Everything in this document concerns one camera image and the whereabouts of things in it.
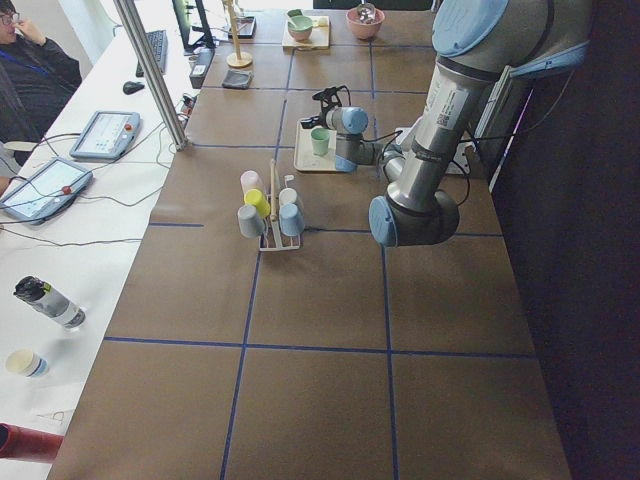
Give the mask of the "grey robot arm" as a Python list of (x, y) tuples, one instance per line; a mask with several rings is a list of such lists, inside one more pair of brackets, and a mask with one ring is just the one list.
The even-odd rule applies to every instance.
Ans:
[(389, 185), (369, 206), (369, 225), (385, 247), (434, 245), (459, 224), (457, 203), (439, 184), (453, 160), (482, 92), (505, 67), (515, 77), (545, 77), (580, 65), (586, 56), (590, 1), (447, 1), (432, 29), (436, 63), (422, 116), (406, 152), (362, 138), (368, 116), (346, 107), (329, 87), (315, 94), (319, 115), (305, 129), (336, 132), (336, 159), (345, 170), (382, 162)]

